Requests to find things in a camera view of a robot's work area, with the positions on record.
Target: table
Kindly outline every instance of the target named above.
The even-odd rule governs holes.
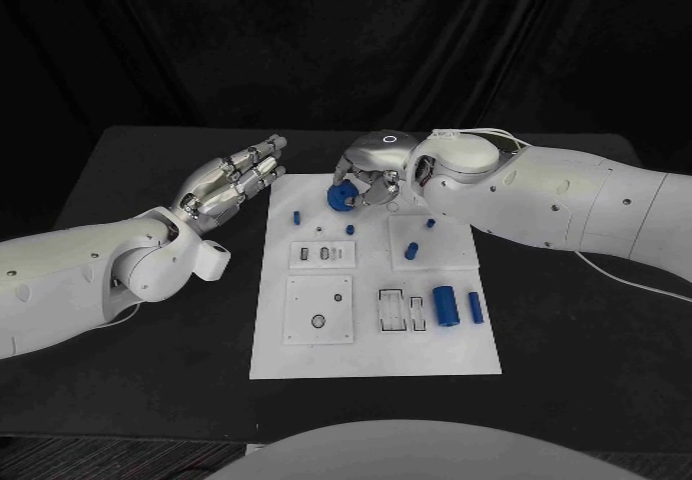
[[[194,168],[274,131],[112,127],[56,228],[168,205]],[[292,173],[325,173],[359,132],[281,130]],[[612,135],[520,135],[637,164]],[[692,452],[692,306],[609,280],[569,252],[474,231],[500,376],[249,381],[268,192],[207,238],[223,278],[191,278],[108,329],[0,363],[0,432],[261,443],[387,418],[462,422],[579,450]],[[673,275],[591,256],[614,274],[692,295]]]

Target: black backdrop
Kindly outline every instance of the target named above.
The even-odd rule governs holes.
[[[648,168],[692,173],[683,1],[7,0],[0,13],[2,237],[50,228],[113,124],[609,132]]]

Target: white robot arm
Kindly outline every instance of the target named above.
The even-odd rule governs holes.
[[[508,141],[510,151],[484,137]],[[421,143],[373,132],[346,150],[333,188],[347,173],[370,189],[344,199],[346,209],[400,193],[439,219],[523,245],[614,255],[692,282],[689,176],[533,147],[496,129],[434,130]]]
[[[191,273],[220,278],[227,250],[200,235],[284,174],[276,135],[190,175],[168,209],[0,243],[0,358],[44,348],[165,300]]]

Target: white platform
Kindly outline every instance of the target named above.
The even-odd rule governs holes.
[[[501,373],[490,316],[484,304],[483,287],[477,270],[477,256],[468,225],[442,224],[439,218],[431,230],[419,237],[421,257],[410,265],[428,266],[421,270],[393,271],[389,217],[409,216],[392,221],[408,244],[419,220],[429,214],[419,207],[396,200],[395,213],[383,206],[351,212],[335,212],[325,203],[325,191],[331,175],[285,175],[271,186],[266,239],[262,259],[262,278],[256,308],[255,340],[249,378],[325,378],[418,375],[478,375]],[[301,224],[292,223],[292,212],[299,210]],[[346,226],[354,226],[354,235],[346,234]],[[291,242],[356,242],[356,268],[291,270]],[[452,248],[448,265],[435,263],[441,257],[426,257],[423,252]],[[351,336],[344,344],[286,344],[285,312],[289,277],[351,277]],[[436,325],[432,288],[454,287],[461,324]],[[402,289],[403,300],[422,298],[426,331],[382,333],[377,293],[380,289]],[[480,294],[484,323],[475,325],[467,293]],[[315,304],[328,299],[315,298]]]

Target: circular hole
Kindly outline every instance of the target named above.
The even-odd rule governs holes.
[[[321,328],[324,326],[325,320],[324,320],[324,315],[315,315],[312,317],[312,327],[314,328]]]

